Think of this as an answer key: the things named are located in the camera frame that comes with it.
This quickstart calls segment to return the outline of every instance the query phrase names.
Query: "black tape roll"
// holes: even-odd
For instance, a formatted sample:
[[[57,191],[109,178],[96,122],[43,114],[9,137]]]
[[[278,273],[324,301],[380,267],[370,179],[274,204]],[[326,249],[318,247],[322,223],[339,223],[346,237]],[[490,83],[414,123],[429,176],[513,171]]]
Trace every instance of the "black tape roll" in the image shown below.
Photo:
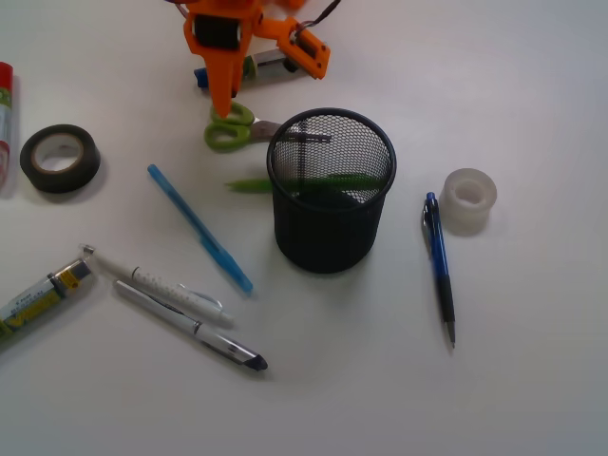
[[[78,149],[76,161],[68,168],[49,171],[40,167],[36,154],[45,148],[72,147]],[[67,193],[87,185],[97,174],[101,158],[91,135],[79,126],[54,125],[28,139],[21,149],[21,169],[34,187],[47,193]]]

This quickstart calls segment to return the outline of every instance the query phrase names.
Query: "black mesh pen holder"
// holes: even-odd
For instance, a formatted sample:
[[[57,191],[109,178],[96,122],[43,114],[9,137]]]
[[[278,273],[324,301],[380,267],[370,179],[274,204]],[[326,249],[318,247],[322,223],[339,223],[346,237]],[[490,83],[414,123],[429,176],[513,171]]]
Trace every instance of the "black mesh pen holder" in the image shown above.
[[[328,274],[371,249],[397,169],[389,137],[346,109],[303,112],[268,147],[275,237],[299,267]]]

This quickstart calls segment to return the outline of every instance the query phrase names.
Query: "desk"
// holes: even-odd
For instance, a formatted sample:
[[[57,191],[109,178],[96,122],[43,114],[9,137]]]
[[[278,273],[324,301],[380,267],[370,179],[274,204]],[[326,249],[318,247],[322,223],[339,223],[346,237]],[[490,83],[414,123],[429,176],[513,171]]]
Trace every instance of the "desk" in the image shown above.
[[[310,0],[298,17],[327,3]],[[1,58],[18,78],[13,148],[77,124],[103,163],[61,200],[13,169],[0,200],[2,301],[80,242],[111,245],[220,299],[235,337],[271,367],[261,378],[235,368],[99,277],[0,354],[2,454],[605,454],[607,5],[345,1],[314,30],[332,47],[323,81],[239,93],[272,121],[351,109],[394,144],[375,246],[349,272],[320,277],[279,252],[270,197],[224,189],[263,176],[265,145],[230,155],[204,145],[209,100],[193,75],[202,61],[175,8],[4,2]],[[149,163],[237,259],[255,298],[224,280]],[[499,196],[483,233],[446,233],[450,353],[419,223],[426,192],[461,167],[485,171]]]

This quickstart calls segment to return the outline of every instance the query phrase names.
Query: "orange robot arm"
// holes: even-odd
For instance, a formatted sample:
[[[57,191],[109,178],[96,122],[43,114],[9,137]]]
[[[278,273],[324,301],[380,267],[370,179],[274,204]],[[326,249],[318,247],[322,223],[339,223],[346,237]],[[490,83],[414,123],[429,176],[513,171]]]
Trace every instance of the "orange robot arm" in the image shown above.
[[[183,32],[190,50],[207,66],[209,92],[221,117],[230,114],[253,35],[276,40],[285,55],[315,79],[322,79],[330,49],[293,17],[265,18],[261,0],[176,0],[188,8]]]

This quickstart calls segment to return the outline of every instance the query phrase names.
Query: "gray pen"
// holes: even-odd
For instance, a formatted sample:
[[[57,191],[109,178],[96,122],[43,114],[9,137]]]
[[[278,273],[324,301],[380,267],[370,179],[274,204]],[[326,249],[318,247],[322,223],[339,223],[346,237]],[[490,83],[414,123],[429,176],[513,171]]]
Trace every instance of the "gray pen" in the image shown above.
[[[237,341],[213,331],[209,328],[209,325],[189,317],[175,307],[161,302],[157,298],[133,288],[121,280],[114,282],[114,288],[116,288],[119,294],[138,303],[152,314],[156,314],[176,328],[191,334],[203,345],[231,361],[247,366],[255,371],[265,371],[268,369],[266,360],[255,351],[251,351]]]

